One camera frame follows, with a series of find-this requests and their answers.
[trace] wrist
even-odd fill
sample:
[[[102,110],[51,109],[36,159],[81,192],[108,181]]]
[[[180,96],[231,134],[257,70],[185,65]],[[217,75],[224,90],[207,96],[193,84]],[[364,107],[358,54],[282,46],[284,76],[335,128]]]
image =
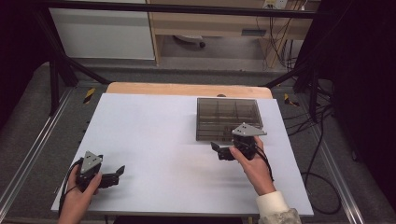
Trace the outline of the wrist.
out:
[[[259,196],[262,196],[264,194],[269,194],[269,193],[272,193],[275,191],[276,191],[276,188],[275,188],[274,184],[272,183],[272,181],[256,188],[256,192]]]

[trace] sleeve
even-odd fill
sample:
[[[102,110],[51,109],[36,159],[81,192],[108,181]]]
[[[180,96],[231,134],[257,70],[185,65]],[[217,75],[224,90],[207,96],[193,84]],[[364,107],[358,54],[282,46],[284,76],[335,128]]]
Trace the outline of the sleeve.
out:
[[[256,200],[262,224],[301,223],[297,210],[289,208],[280,191],[259,196]]]

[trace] hand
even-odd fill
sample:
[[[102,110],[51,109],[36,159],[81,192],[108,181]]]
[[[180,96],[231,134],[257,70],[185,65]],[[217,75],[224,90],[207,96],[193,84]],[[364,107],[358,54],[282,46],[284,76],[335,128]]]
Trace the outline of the hand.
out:
[[[92,195],[97,193],[97,189],[102,180],[102,174],[97,174],[91,180],[90,185],[85,189],[85,191],[81,192],[78,188],[75,188],[77,171],[78,165],[73,168],[69,179],[67,180],[67,190],[70,190],[71,188],[73,189],[66,194],[58,224],[79,223],[91,203]]]
[[[254,140],[257,146],[264,150],[262,140],[258,136],[254,136]],[[258,154],[249,161],[236,147],[230,147],[230,151],[233,157],[241,163],[248,180],[259,196],[276,191],[267,164]]]

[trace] white table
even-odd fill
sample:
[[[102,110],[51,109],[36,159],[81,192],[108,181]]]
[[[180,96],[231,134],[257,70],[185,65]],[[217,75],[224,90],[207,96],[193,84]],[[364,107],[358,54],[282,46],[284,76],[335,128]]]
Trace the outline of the white table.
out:
[[[74,161],[104,155],[101,171],[125,165],[89,211],[108,215],[257,216],[257,194],[237,161],[219,161],[195,140],[199,96],[105,93]],[[276,188],[301,216],[313,216],[276,100],[257,99]],[[51,210],[57,211],[59,194]]]

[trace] white panel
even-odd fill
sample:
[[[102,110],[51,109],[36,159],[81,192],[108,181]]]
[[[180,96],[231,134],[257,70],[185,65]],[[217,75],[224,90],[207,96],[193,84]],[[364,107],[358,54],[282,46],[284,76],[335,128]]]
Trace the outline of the white panel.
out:
[[[313,215],[276,100],[257,100],[261,136],[276,188],[300,215]],[[101,171],[125,165],[120,183],[101,189],[90,211],[105,214],[249,216],[257,193],[237,161],[219,161],[197,142],[197,96],[105,93],[74,159],[104,155]],[[52,210],[56,211],[59,194]]]
[[[50,12],[70,57],[154,60],[146,12],[60,8],[51,8]]]

